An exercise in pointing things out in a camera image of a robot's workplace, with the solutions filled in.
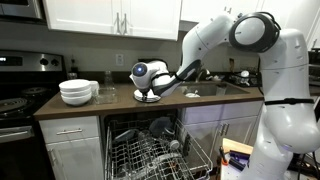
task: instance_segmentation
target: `backsplash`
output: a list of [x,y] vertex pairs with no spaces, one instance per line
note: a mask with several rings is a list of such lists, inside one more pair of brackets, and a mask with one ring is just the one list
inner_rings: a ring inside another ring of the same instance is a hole
[[[73,56],[80,71],[130,71],[139,58],[161,58],[167,61],[170,71],[177,71],[181,62],[182,40],[186,34],[179,32],[176,42],[49,31],[42,25],[12,22],[0,22],[0,27],[0,49],[61,54],[68,70]],[[116,54],[124,55],[124,66],[116,66]],[[211,50],[202,62],[210,71],[227,72],[229,58],[235,59],[235,71],[258,64],[257,54],[240,52],[228,45]]]

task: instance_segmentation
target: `kitchen counter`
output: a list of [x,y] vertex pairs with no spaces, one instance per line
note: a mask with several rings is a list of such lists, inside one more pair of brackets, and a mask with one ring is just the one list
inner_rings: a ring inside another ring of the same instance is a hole
[[[58,93],[34,114],[35,119],[40,121],[263,100],[258,88],[241,88],[248,94],[187,98],[180,91],[175,90],[170,96],[163,97],[158,102],[142,103],[133,98],[133,92],[136,90],[133,84],[116,85],[116,88],[118,90],[117,103],[100,105],[87,103],[80,107],[68,106]],[[320,87],[310,87],[310,93],[313,96],[319,96]]]

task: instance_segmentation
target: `white bowl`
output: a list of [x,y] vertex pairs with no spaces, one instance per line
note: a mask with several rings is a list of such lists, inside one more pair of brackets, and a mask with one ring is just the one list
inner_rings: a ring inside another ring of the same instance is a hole
[[73,79],[60,83],[59,87],[63,92],[79,92],[88,89],[90,87],[90,81],[85,79]]
[[62,96],[62,100],[69,105],[72,106],[80,106],[85,104],[86,102],[88,102],[91,99],[92,93],[90,92],[88,95],[85,96],[81,96],[81,97],[65,97]]
[[64,91],[60,91],[61,95],[64,97],[81,97],[81,96],[85,96],[88,95],[91,92],[91,86],[84,90],[84,91],[78,91],[78,92],[64,92]]

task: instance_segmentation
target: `white robotic arm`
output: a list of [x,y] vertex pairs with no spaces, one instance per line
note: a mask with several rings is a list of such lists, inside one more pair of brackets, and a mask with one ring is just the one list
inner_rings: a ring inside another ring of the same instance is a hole
[[[293,153],[320,147],[319,125],[309,94],[307,47],[301,32],[280,31],[266,13],[238,20],[221,14],[188,32],[182,45],[182,64],[174,76],[168,74],[163,62],[156,61],[136,64],[131,78],[146,97],[150,89],[155,95],[167,96],[200,66],[208,50],[223,42],[258,53],[261,58],[265,103],[250,163],[240,179],[285,179]],[[140,67],[145,73],[136,72]]]

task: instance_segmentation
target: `open dishwasher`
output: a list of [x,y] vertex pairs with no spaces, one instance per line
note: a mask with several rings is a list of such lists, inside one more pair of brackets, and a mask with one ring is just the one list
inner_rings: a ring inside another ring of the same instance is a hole
[[104,123],[105,179],[210,179],[212,161],[176,111],[112,115]]

